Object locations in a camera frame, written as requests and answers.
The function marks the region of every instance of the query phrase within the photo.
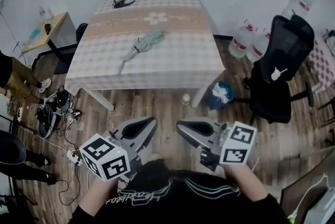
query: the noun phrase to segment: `small table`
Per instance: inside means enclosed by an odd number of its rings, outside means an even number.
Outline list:
[[[103,1],[87,27],[72,60],[65,89],[85,89],[109,110],[98,90],[197,88],[196,107],[209,85],[225,70],[199,0],[136,0],[114,9]],[[165,38],[127,62],[122,58],[154,28]]]
[[[44,23],[40,23],[37,27],[40,30],[39,37],[32,45],[25,45],[22,50],[22,54],[25,54],[48,45],[59,59],[54,72],[55,74],[67,73],[74,56],[74,53],[62,54],[51,40],[52,35],[60,29],[67,16],[69,16],[69,14],[65,12],[50,18],[51,30],[49,34],[47,34],[44,29]]]
[[[318,94],[335,81],[335,59],[321,35],[315,34],[314,49],[308,59],[319,79],[319,83],[312,87],[313,92]]]

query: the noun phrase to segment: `black pants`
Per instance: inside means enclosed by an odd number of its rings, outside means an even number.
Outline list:
[[[44,155],[37,154],[28,150],[26,150],[26,152],[26,162],[32,162],[37,166],[44,165],[44,161],[46,159]],[[24,163],[16,165],[0,163],[0,172],[12,177],[15,180],[37,180],[41,182],[48,181],[47,172],[40,169],[32,168]]]

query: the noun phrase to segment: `office chair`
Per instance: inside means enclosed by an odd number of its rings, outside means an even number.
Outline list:
[[[314,31],[301,17],[293,15],[290,20],[275,16],[272,21],[269,46],[263,58],[254,63],[251,77],[244,78],[244,88],[250,90],[250,98],[234,98],[231,103],[249,103],[252,110],[250,125],[256,116],[269,123],[288,123],[291,119],[291,102],[307,97],[310,107],[314,105],[312,90],[305,82],[306,90],[290,95],[288,84],[302,62],[313,50]],[[275,68],[281,73],[277,80],[271,79]]]

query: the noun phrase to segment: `table leg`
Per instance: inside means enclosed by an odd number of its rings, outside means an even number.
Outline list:
[[[209,85],[207,85],[203,88],[199,88],[197,90],[197,92],[195,93],[195,96],[193,97],[193,100],[192,100],[192,107],[193,108],[196,108],[199,105],[199,103],[202,100],[204,94],[206,93],[208,87],[209,87]]]
[[[59,59],[54,74],[68,73],[74,53],[62,54],[58,50],[58,48],[54,45],[54,43],[51,41],[51,39],[48,41],[48,46],[51,48],[51,50],[55,53],[55,55]]]
[[[102,95],[99,91],[93,91],[84,88],[96,101],[103,105],[108,110],[114,110],[114,106]]]

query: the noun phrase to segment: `hand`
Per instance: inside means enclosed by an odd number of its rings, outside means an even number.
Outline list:
[[[7,94],[5,95],[5,98],[10,99],[12,97],[11,90],[7,90]]]

